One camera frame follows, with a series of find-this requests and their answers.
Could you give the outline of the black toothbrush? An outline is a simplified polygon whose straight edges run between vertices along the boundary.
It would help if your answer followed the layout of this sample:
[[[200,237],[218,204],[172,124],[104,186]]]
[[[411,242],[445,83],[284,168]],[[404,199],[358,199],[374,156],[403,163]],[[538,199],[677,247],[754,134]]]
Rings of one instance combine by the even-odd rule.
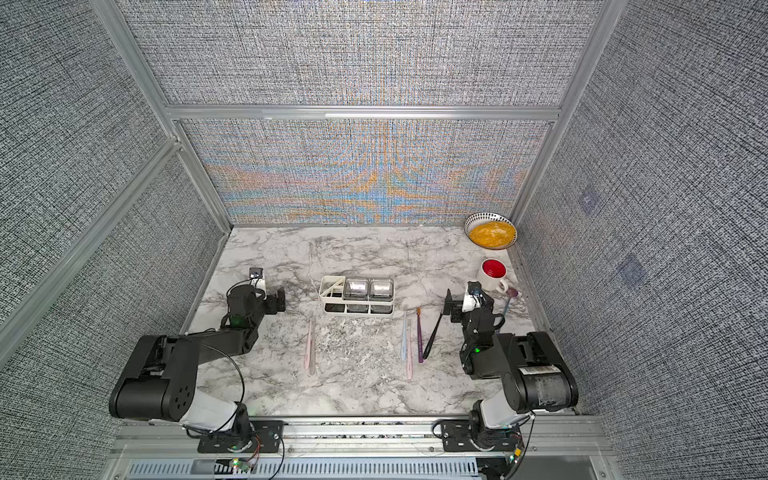
[[[437,332],[439,330],[439,327],[440,327],[440,324],[441,324],[443,316],[444,316],[443,313],[439,314],[439,316],[438,316],[438,318],[437,318],[437,320],[435,322],[434,328],[433,328],[433,330],[432,330],[432,332],[430,334],[430,337],[429,337],[429,339],[428,339],[428,341],[426,343],[426,346],[423,349],[422,358],[423,358],[424,361],[426,361],[429,358],[429,356],[430,356],[430,353],[432,351],[432,348],[433,348],[433,345],[434,345],[434,342],[435,342],[435,339],[436,339],[436,336],[437,336]]]

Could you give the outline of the white toothbrush holder caddy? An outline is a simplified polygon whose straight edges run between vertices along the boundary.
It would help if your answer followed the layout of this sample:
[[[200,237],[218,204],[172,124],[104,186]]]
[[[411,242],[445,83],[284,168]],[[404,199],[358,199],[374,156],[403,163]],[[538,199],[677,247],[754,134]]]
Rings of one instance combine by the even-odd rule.
[[[390,278],[324,276],[318,297],[329,315],[390,317],[395,310],[395,282]]]

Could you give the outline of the pink toothbrush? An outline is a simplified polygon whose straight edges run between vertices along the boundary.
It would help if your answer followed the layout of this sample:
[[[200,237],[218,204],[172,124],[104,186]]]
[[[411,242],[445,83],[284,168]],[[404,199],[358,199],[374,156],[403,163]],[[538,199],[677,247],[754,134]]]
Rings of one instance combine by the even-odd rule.
[[[304,351],[304,369],[307,372],[310,372],[312,369],[312,350],[313,350],[313,320],[309,319],[308,326],[307,326],[307,337],[305,342],[305,351]]]
[[[408,355],[406,365],[406,379],[411,382],[413,379],[413,358],[412,358],[412,345],[411,345],[411,327],[410,320],[408,319]]]

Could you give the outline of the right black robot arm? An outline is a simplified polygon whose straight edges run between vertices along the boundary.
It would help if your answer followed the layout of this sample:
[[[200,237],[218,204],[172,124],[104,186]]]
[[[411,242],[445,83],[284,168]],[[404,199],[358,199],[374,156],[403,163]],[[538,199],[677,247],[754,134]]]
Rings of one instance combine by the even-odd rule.
[[[577,405],[579,391],[549,334],[502,333],[506,319],[494,312],[494,300],[475,282],[461,299],[446,292],[442,315],[461,326],[462,370],[473,380],[498,380],[501,390],[479,400],[470,411],[469,437],[483,449],[520,436],[530,414],[558,412]]]

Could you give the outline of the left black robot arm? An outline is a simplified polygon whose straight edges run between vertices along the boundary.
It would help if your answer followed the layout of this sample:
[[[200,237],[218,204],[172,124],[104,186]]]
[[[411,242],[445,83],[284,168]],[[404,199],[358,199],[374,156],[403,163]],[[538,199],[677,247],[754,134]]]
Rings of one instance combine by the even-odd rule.
[[[109,399],[114,418],[164,420],[210,437],[247,441],[252,427],[242,400],[223,401],[197,390],[198,367],[250,353],[264,317],[286,310],[285,290],[273,294],[243,283],[227,292],[217,329],[186,335],[144,335],[135,345]]]

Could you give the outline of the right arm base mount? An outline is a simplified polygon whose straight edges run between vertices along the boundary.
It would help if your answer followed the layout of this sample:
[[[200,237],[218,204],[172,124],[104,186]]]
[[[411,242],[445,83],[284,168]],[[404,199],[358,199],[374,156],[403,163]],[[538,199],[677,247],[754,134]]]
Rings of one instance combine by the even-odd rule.
[[[523,445],[520,429],[488,429],[480,421],[441,419],[433,424],[433,434],[446,452],[514,451]]]

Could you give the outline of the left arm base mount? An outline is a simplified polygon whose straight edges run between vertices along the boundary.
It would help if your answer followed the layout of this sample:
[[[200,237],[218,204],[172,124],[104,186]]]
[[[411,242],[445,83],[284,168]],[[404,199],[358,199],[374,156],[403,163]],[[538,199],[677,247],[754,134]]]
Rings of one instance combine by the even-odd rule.
[[[277,453],[285,423],[281,420],[251,420],[243,431],[202,435],[197,452],[201,454]]]

